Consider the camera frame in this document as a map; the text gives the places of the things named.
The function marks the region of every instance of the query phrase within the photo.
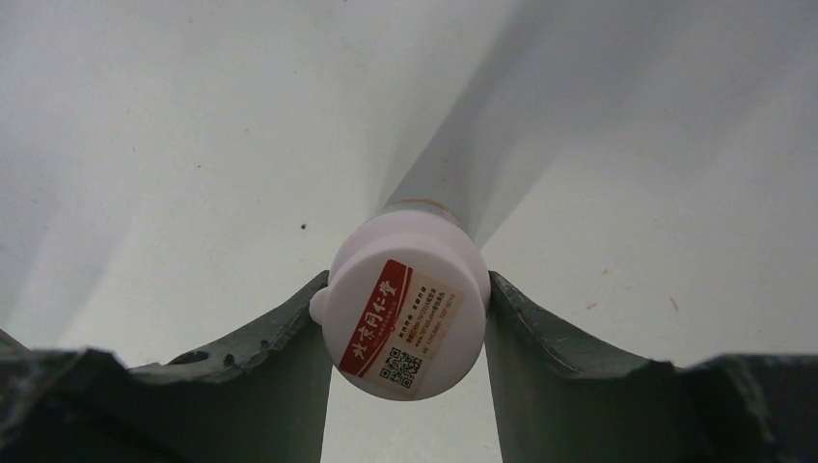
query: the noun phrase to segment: white background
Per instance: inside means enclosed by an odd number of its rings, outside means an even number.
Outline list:
[[[490,267],[657,359],[815,352],[817,13],[5,0],[0,326],[136,366],[276,307],[329,266],[512,24],[471,140],[506,160]],[[484,360],[419,403],[333,379],[325,461],[499,455]]]

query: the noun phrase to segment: dark green support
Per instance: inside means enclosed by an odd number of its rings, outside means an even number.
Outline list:
[[[707,454],[675,368],[617,349],[492,274],[486,353],[503,461],[675,462]]]
[[[27,350],[23,344],[21,344],[18,340],[9,336],[3,330],[0,330],[0,352],[4,350]]]
[[[617,349],[492,273],[486,352],[505,463],[818,461],[818,361],[688,370]]]
[[[318,462],[332,364],[309,303],[326,278],[168,365],[0,351],[0,461]],[[505,463],[818,461],[816,357],[680,370],[491,281],[486,351]]]
[[[0,358],[0,461],[317,463],[332,363],[309,302],[326,277],[166,366],[127,371],[94,350]]]

